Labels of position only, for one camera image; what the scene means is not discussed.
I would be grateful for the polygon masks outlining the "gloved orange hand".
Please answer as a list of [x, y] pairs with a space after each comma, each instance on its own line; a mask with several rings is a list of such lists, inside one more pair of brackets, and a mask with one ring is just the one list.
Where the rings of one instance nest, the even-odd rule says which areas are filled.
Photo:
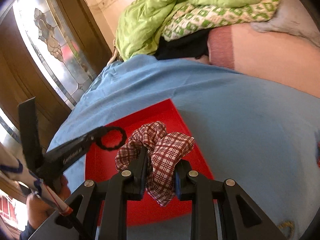
[[[61, 190], [57, 195], [62, 200], [66, 200], [71, 195], [71, 191], [68, 187], [68, 180], [62, 175], [60, 177], [60, 182]], [[26, 205], [28, 222], [33, 229], [37, 229], [54, 212], [54, 209], [51, 206], [33, 193], [29, 194], [27, 197]]]

